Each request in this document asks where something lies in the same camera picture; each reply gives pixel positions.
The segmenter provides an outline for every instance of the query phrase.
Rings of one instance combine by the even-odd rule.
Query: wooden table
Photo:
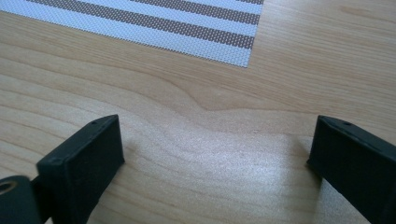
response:
[[[119,114],[90,223],[367,223],[305,165],[318,114],[396,144],[396,2],[266,0],[248,68],[0,13],[0,177]]]

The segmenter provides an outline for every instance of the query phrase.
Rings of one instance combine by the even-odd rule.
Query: perforated mesh sheet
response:
[[[263,0],[0,0],[0,10],[248,66]]]

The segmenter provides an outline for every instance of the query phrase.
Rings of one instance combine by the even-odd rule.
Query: white stripe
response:
[[[241,49],[212,41],[184,35],[176,35],[124,22],[85,15],[65,9],[47,7],[36,3],[26,2],[24,0],[1,0],[1,3],[1,10],[29,18],[49,21],[145,45],[176,50],[219,62],[231,63],[244,67],[248,66],[248,58],[251,52],[250,49]]]
[[[209,27],[216,30],[227,31],[240,35],[254,36],[257,29],[257,26],[252,24],[245,24],[237,21],[226,21],[195,13],[174,10],[166,7],[155,7],[143,3],[136,3],[129,0],[79,0],[79,2],[91,3],[104,7],[112,7],[172,21],[186,22],[189,24]]]
[[[250,4],[246,2],[239,2],[234,0],[185,0],[185,1],[204,4],[212,7],[224,7],[236,11],[248,12],[257,15],[262,14],[262,5]]]

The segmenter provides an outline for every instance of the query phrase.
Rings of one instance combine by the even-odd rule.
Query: black plastic part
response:
[[[26,176],[14,175],[0,180],[0,223],[42,223]]]
[[[124,163],[117,115],[92,121],[37,163],[39,176],[0,180],[0,224],[82,224]]]
[[[39,161],[39,182],[56,204],[53,222],[86,223],[123,163],[117,115],[87,124]]]
[[[371,223],[396,223],[396,147],[345,122],[318,117],[307,162]]]

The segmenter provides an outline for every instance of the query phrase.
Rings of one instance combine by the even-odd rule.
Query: wood grain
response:
[[[367,223],[307,167],[318,114],[396,144],[396,2],[266,0],[238,68],[0,13],[0,177],[119,114],[89,223]]]

